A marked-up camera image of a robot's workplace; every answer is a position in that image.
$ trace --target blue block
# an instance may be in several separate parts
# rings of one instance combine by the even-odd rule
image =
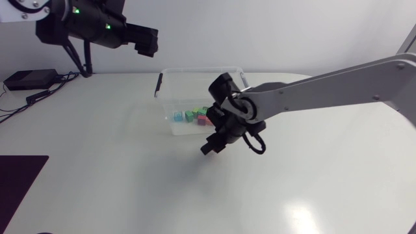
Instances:
[[[174,120],[175,122],[182,122],[183,121],[182,112],[175,112]]]

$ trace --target black cable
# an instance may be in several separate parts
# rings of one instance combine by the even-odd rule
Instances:
[[[84,40],[84,57],[85,57],[85,68],[88,74],[92,74],[92,63],[91,63],[91,48],[90,42]]]
[[[14,111],[11,114],[4,114],[4,115],[0,116],[0,118],[7,116],[6,118],[0,120],[0,124],[3,123],[3,122],[5,122],[6,120],[8,120],[9,118],[11,118],[12,116],[14,116],[16,114],[19,114],[19,113],[21,113],[23,111],[26,111],[29,107],[33,106],[34,104],[38,103],[39,101],[41,101],[41,100],[43,100],[45,98],[50,97],[52,94],[54,94],[55,92],[57,92],[58,90],[60,90],[66,83],[68,83],[68,82],[74,80],[75,78],[77,78],[79,76],[79,73],[70,72],[70,73],[68,73],[68,74],[66,74],[64,76],[66,76],[66,79],[62,83],[60,83],[59,86],[56,89],[51,90],[50,94],[48,94],[48,95],[46,95],[44,97],[41,97],[40,99],[34,100],[34,102],[31,103],[30,105],[29,104],[28,105],[24,105],[24,106],[22,106],[22,107],[20,107],[20,108],[18,108],[16,110],[11,110],[11,111]]]
[[[260,143],[260,145],[261,145],[261,150],[260,149],[256,149],[253,145],[252,145],[252,143],[248,140],[248,138],[247,138],[247,135],[246,135],[246,133],[245,134],[243,134],[243,136],[242,136],[242,138],[244,139],[244,141],[245,141],[245,143],[247,144],[247,146],[250,148],[250,149],[252,149],[253,151],[254,151],[254,153],[256,153],[256,154],[260,154],[260,155],[262,155],[262,154],[264,154],[265,153],[265,151],[266,151],[266,144],[265,144],[265,142],[263,141],[263,139],[259,136],[259,135],[254,135],[253,136],[259,143]]]
[[[2,94],[0,94],[0,98],[1,98],[1,96],[3,95],[3,94],[6,94],[7,93],[7,91],[6,91],[6,89],[5,89],[5,84],[3,83],[3,93]]]
[[[3,96],[3,94],[6,94],[7,93],[4,83],[3,83],[3,91],[4,92],[2,94],[0,94],[0,98],[1,98],[1,96]],[[0,109],[0,111],[3,111],[3,112],[14,112],[16,110],[18,110],[18,109],[14,109],[14,110],[3,110],[3,109]]]
[[[89,42],[84,43],[84,56],[86,60],[87,71],[84,70],[81,60],[79,59],[77,50],[74,48],[74,46],[69,40],[66,42],[65,45],[63,45],[63,48],[65,49],[67,54],[70,56],[72,61],[75,63],[81,75],[85,78],[90,77],[92,75],[90,43]]]

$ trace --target green led light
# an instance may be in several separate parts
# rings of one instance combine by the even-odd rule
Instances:
[[[72,13],[79,14],[79,13],[81,13],[81,12],[79,11],[79,9],[78,9],[78,8],[76,8],[75,6],[73,6],[73,7],[72,7]]]

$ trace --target clear plastic container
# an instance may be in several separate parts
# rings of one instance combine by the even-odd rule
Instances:
[[[208,88],[223,73],[229,73],[241,90],[248,87],[244,72],[238,67],[172,68],[161,72],[155,98],[163,106],[173,135],[215,131],[210,121],[204,119],[203,110],[213,105]]]

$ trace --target colored block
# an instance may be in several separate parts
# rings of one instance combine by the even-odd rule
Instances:
[[[192,113],[194,114],[194,118],[197,118],[198,117],[198,111],[199,111],[200,109],[199,108],[197,108],[197,107],[195,107],[193,110],[192,110]]]
[[[174,120],[175,120],[175,122],[182,122],[183,121],[182,112],[175,112],[174,113]]]
[[[190,112],[189,110],[185,111],[185,119],[188,123],[194,121],[194,114]]]
[[[208,125],[208,126],[213,126],[214,124],[207,118],[206,120],[205,120],[205,123]]]
[[[207,111],[206,110],[204,110],[204,109],[200,109],[199,111],[198,111],[198,115],[207,115]]]
[[[205,126],[206,121],[207,121],[206,116],[198,116],[198,125]]]

